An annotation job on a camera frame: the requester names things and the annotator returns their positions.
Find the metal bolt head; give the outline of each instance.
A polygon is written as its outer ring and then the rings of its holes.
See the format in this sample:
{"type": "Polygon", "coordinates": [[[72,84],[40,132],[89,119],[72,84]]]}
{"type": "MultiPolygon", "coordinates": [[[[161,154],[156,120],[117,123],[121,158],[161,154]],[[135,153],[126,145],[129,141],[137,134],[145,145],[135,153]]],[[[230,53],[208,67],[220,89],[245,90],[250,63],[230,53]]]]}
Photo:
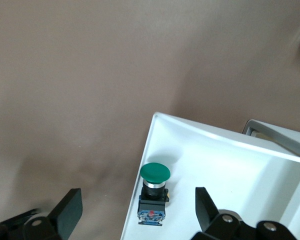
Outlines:
{"type": "Polygon", "coordinates": [[[227,223],[232,223],[234,221],[234,219],[230,215],[223,215],[222,219],[227,223]]]}
{"type": "Polygon", "coordinates": [[[35,221],[33,221],[33,223],[31,224],[32,226],[38,226],[38,225],[40,225],[41,224],[41,220],[35,220],[35,221]]]}
{"type": "Polygon", "coordinates": [[[277,231],[277,227],[276,227],[273,223],[271,223],[271,222],[265,222],[265,223],[263,224],[263,226],[264,226],[266,229],[268,229],[269,231],[272,231],[272,232],[277,231]]]}

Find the brown surface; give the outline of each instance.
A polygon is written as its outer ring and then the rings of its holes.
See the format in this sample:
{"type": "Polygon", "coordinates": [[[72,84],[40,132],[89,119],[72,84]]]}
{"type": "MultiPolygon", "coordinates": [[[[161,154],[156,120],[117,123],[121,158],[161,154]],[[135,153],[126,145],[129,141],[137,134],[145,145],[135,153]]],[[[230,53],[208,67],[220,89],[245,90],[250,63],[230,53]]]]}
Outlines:
{"type": "Polygon", "coordinates": [[[0,0],[0,221],[81,187],[119,239],[156,111],[300,131],[300,1],[0,0]]]}

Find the silver metal ring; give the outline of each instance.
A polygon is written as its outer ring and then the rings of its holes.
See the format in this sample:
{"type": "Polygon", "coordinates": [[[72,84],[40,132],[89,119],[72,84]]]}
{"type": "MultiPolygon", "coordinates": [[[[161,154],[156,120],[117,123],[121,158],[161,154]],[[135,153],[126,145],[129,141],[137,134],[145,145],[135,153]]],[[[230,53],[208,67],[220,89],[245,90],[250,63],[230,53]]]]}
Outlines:
{"type": "Polygon", "coordinates": [[[152,183],[147,182],[144,179],[143,179],[143,183],[144,183],[144,185],[146,185],[147,187],[149,187],[151,189],[159,189],[159,188],[162,188],[164,185],[166,185],[165,181],[162,183],[159,183],[159,184],[152,184],[152,183]]]}

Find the green mushroom button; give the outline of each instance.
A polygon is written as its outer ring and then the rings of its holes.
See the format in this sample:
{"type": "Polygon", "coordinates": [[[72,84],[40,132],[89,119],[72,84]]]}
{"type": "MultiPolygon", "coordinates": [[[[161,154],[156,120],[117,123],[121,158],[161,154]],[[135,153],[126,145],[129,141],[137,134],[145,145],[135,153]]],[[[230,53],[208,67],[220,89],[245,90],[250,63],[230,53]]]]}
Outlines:
{"type": "Polygon", "coordinates": [[[161,163],[151,162],[142,166],[140,175],[150,184],[161,184],[170,178],[170,170],[161,163]]]}

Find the white tray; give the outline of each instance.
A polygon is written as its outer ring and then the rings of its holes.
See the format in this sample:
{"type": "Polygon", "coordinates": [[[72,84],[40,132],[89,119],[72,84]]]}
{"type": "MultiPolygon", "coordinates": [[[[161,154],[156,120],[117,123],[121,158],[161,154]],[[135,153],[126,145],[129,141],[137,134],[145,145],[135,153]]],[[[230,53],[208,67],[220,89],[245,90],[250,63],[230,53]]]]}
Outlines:
{"type": "Polygon", "coordinates": [[[263,139],[182,118],[153,116],[140,167],[166,165],[170,202],[162,226],[138,224],[138,174],[122,240],[189,240],[201,231],[195,188],[206,187],[218,209],[237,212],[248,225],[284,224],[300,240],[300,157],[263,139]]]}

